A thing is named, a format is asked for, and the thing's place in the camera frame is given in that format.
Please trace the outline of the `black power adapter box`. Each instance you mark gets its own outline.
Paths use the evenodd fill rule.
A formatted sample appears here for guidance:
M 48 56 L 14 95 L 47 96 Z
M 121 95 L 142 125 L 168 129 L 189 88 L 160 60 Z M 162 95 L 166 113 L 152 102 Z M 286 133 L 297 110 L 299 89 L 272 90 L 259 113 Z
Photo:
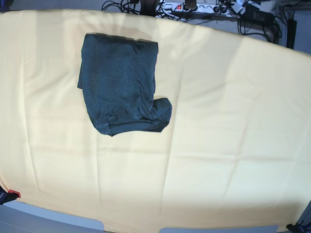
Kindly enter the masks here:
M 273 26 L 275 22 L 275 17 L 272 13 L 260 11 L 253 5 L 246 6 L 245 12 L 241 15 L 241 19 L 245 22 L 261 26 Z

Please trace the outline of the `white power strip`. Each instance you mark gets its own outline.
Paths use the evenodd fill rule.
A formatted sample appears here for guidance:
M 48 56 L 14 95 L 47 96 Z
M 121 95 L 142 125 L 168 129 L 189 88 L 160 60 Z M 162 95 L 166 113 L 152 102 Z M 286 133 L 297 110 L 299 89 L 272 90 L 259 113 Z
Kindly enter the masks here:
M 198 13 L 198 14 L 213 14 L 218 5 L 210 4 L 196 4 L 194 9 L 188 9 L 185 3 L 181 2 L 163 2 L 161 3 L 161 10 L 165 10 L 171 13 Z

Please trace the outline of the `dark teal long-sleeve shirt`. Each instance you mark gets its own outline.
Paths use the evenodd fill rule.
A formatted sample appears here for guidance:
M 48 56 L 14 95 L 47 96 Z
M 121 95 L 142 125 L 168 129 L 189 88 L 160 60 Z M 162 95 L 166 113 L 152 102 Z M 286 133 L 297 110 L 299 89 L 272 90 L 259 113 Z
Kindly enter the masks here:
M 161 132 L 172 105 L 154 99 L 157 42 L 100 33 L 86 34 L 78 88 L 87 113 L 101 134 Z

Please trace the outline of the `black corner clamp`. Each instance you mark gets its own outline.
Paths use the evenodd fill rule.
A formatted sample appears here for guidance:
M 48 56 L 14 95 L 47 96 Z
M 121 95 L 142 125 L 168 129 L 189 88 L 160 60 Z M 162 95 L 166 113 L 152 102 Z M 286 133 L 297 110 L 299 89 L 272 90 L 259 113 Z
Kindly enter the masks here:
M 295 225 L 293 224 L 288 224 L 286 228 L 292 232 L 292 233 L 311 233 L 311 224 L 307 225 L 302 225 L 296 223 Z

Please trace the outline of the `yellow table cover cloth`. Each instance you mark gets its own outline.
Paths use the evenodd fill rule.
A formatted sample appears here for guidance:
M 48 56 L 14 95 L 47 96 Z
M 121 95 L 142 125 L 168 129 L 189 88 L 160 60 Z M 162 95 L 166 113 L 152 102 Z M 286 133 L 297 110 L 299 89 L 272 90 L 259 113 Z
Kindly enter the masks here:
M 77 87 L 87 33 L 155 41 L 160 133 L 100 134 Z M 0 184 L 117 233 L 296 222 L 311 200 L 311 57 L 167 19 L 0 16 Z

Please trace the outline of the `red and black clamp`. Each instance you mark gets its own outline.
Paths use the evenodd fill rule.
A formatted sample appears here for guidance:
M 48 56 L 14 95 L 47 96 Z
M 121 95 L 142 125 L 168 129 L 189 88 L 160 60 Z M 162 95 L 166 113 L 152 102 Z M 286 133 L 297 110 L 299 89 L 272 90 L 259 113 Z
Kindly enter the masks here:
M 21 194 L 14 190 L 5 191 L 0 187 L 0 205 L 21 198 Z

